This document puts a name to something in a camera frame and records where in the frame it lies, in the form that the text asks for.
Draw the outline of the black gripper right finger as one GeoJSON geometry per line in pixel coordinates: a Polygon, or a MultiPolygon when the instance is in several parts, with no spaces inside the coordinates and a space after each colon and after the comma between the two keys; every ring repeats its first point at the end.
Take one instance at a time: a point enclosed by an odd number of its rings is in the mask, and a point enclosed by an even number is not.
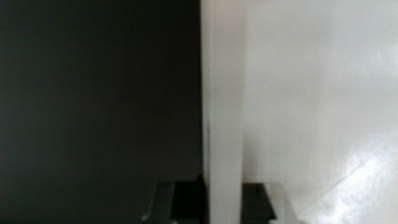
{"type": "Polygon", "coordinates": [[[246,183],[242,190],[242,224],[306,224],[279,183],[246,183]]]}

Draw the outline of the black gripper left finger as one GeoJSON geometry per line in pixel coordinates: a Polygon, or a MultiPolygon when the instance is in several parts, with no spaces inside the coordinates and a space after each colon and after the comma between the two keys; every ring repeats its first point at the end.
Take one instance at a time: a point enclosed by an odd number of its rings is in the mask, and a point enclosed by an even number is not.
{"type": "Polygon", "coordinates": [[[160,182],[141,224],[207,224],[207,207],[203,176],[191,181],[160,182]]]}

